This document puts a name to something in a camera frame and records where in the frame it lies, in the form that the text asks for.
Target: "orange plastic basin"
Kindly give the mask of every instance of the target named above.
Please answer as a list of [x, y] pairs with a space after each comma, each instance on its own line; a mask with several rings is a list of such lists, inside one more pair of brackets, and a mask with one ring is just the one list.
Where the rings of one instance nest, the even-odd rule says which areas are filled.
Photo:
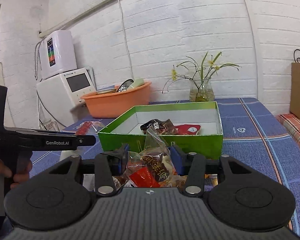
[[151, 82], [147, 81], [140, 87], [112, 94], [98, 95], [97, 92], [92, 92], [81, 99], [84, 99], [93, 117], [116, 118], [133, 106], [148, 105], [150, 85]]

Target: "human hand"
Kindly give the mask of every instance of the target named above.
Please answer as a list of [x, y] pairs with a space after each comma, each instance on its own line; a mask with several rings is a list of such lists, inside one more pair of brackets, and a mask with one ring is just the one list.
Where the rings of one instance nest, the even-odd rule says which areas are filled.
[[[26, 169], [19, 173], [19, 174], [15, 174], [13, 176], [13, 181], [14, 183], [12, 183], [10, 185], [10, 188], [15, 188], [16, 186], [18, 186], [20, 183], [25, 182], [29, 179], [29, 172], [32, 169], [32, 163], [31, 161], [29, 161]], [[0, 174], [2, 174], [3, 176], [5, 176], [6, 178], [11, 178], [12, 177], [12, 171], [4, 165], [4, 163], [0, 160]]]

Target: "blue tablecloth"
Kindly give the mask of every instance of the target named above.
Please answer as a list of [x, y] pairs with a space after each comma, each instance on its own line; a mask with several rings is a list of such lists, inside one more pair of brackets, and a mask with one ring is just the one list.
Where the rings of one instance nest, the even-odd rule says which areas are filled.
[[[162, 103], [182, 103], [169, 101]], [[300, 236], [300, 149], [286, 129], [255, 98], [217, 99], [224, 133], [223, 154], [229, 154], [255, 170], [289, 188], [296, 198], [296, 211], [291, 219], [292, 229]], [[109, 124], [113, 119], [88, 116], [69, 126], [76, 130], [83, 121]], [[102, 152], [100, 141], [84, 147], [83, 159], [94, 158]], [[31, 176], [55, 164], [60, 152], [34, 152]]]

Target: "red plaid cloth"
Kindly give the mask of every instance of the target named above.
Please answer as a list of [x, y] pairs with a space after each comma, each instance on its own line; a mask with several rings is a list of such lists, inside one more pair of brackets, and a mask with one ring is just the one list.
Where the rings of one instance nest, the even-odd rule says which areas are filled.
[[277, 120], [288, 130], [288, 133], [300, 147], [300, 119], [294, 114], [280, 114]]

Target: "gray ribbed surface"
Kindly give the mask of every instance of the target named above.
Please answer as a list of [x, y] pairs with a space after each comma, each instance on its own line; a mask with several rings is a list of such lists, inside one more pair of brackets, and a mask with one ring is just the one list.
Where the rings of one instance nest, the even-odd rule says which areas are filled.
[[100, 199], [75, 225], [52, 232], [15, 229], [5, 240], [285, 240], [299, 239], [286, 228], [268, 233], [239, 231], [219, 222], [203, 201], [181, 195], [177, 188], [124, 188]]

